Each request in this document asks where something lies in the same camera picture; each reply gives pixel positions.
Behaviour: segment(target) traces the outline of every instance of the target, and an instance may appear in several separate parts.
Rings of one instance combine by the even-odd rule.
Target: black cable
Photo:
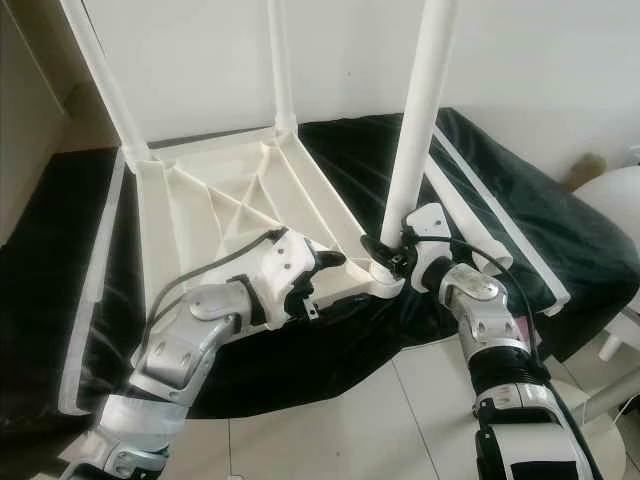
[[[511,280],[511,283],[513,283],[513,285],[516,287],[516,290],[518,291],[518,294],[522,299],[522,303],[525,306],[526,318],[527,318],[527,331],[529,332],[529,349],[531,350],[531,358],[533,359],[533,362],[536,365],[536,367],[538,368],[541,367],[540,358],[538,356],[538,349],[536,347],[535,327],[533,324],[533,312],[531,310],[529,298],[527,297],[527,294],[525,293],[524,288],[522,288],[522,285],[520,285],[520,282],[518,282],[516,277],[511,272],[509,272],[509,270],[504,268],[500,264],[500,262],[498,262],[495,258],[489,255],[487,252],[465,242],[464,240],[458,240],[457,238],[451,238],[451,237],[437,237],[437,236],[430,236],[430,235],[429,236],[414,235],[414,236],[411,236],[410,238],[416,242],[448,242],[451,244],[463,245],[467,247],[469,250],[471,250],[472,252],[475,252],[481,257],[486,258],[489,262],[491,262],[493,266],[495,266],[500,271],[500,273],[502,273],[507,278],[509,278],[509,280]]]
[[[235,260],[241,255],[244,255],[249,250],[257,247],[259,244],[261,244],[265,240],[271,240],[272,242],[276,242],[277,240],[280,239],[280,237],[282,237],[282,235],[284,235],[286,231],[287,231],[286,227],[280,228],[278,230],[269,230],[263,233],[262,235],[260,235],[255,240],[253,240],[251,243],[248,243],[247,245],[240,248],[239,250],[236,250],[235,252],[230,253],[226,257],[223,257],[207,265],[203,265],[202,267],[198,267],[194,270],[191,270],[190,272],[184,273],[179,277],[175,278],[174,280],[170,281],[169,283],[167,283],[162,288],[162,290],[160,290],[158,295],[156,295],[156,298],[153,301],[151,308],[149,309],[149,315],[147,315],[147,323],[145,325],[144,333],[142,335],[142,341],[140,342],[140,358],[142,358],[142,356],[144,355],[144,351],[147,348],[147,344],[149,343],[149,336],[151,335],[151,329],[153,328],[153,326],[156,325],[158,323],[158,320],[164,314],[166,314],[169,310],[171,310],[171,308],[173,308],[180,300],[178,299],[177,301],[173,301],[166,308],[164,308],[160,313],[157,313],[158,309],[160,308],[160,304],[162,303],[162,300],[164,300],[164,297],[166,297],[171,290],[173,290],[175,287],[177,287],[181,283],[193,277],[202,275],[203,273],[208,272],[209,270],[213,270],[215,268],[218,268],[224,265],[225,263],[229,263],[232,260]]]

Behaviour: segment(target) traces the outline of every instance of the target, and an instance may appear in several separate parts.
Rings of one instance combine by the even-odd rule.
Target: floor tile
[[[606,338],[602,332],[564,362],[578,386],[591,395],[640,365],[640,352],[628,345],[622,345],[608,362],[600,360],[598,352]]]
[[[391,363],[338,398],[231,420],[244,480],[435,479]]]
[[[474,392],[460,343],[441,342],[398,354],[393,362],[441,479],[477,478],[471,413]]]
[[[560,380],[561,382],[568,383],[569,385],[573,385],[574,387],[578,386],[575,379],[571,376],[569,370],[567,370],[567,367],[565,367],[555,358],[547,358],[544,364],[549,370],[551,378],[553,378],[554,380]]]
[[[226,480],[229,475],[229,422],[187,420],[171,444],[163,480]]]

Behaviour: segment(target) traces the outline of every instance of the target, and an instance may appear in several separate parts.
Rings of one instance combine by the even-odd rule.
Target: white wall
[[[60,102],[91,76],[58,0],[6,0]]]
[[[11,234],[54,150],[64,110],[0,3],[0,245]]]
[[[287,0],[299,121],[401,111],[422,0]],[[88,0],[148,140],[272,123],[265,0]],[[461,0],[445,104],[560,178],[640,143],[640,2]]]

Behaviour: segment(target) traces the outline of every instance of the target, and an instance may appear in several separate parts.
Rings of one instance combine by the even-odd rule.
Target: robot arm
[[[473,407],[481,479],[599,479],[588,446],[548,372],[507,309],[507,291],[495,278],[451,261],[449,244],[420,238],[449,237],[439,204],[407,216],[404,247],[377,254],[414,289],[431,291],[458,322],[460,343],[476,392]]]
[[[312,277],[345,257],[318,251],[286,229],[268,232],[264,240],[273,243],[258,254],[255,273],[192,288],[166,314],[150,319],[125,393],[109,395],[62,479],[157,478],[224,344],[293,318],[319,319],[310,300]]]

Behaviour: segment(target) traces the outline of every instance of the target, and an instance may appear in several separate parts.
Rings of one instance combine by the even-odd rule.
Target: white cylindrical pole
[[[616,337],[614,334],[609,334],[609,338],[604,342],[604,345],[598,352],[598,357],[603,362],[608,362],[611,360],[611,357],[620,349],[622,346],[622,340]]]
[[[80,0],[60,0],[82,56],[102,97],[113,126],[120,137],[121,150],[130,167],[137,160],[150,160],[149,147],[140,134],[127,103],[113,76]]]
[[[298,123],[293,109],[287,31],[282,0],[268,0],[268,11],[273,88],[276,100],[276,130],[297,131]]]
[[[571,410],[571,414],[578,425],[583,425],[638,394],[640,394],[640,368],[636,368],[612,385],[603,388]]]
[[[382,243],[390,247],[399,246],[401,221],[418,201],[424,159],[429,152],[451,52],[457,6],[458,0],[425,2],[380,235]]]
[[[464,239],[471,245],[491,255],[504,268],[511,268],[513,257],[509,251],[502,242],[499,242],[491,236],[489,230],[478,220],[476,214],[473,213],[473,210],[471,210],[467,202],[464,201],[462,195],[460,195],[451,182],[449,182],[449,179],[440,167],[438,167],[438,164],[436,164],[433,158],[431,158],[431,155],[427,155],[427,159],[425,160],[424,173]],[[472,258],[481,272],[487,275],[500,273],[500,270],[498,270],[495,265],[477,253],[473,253]]]

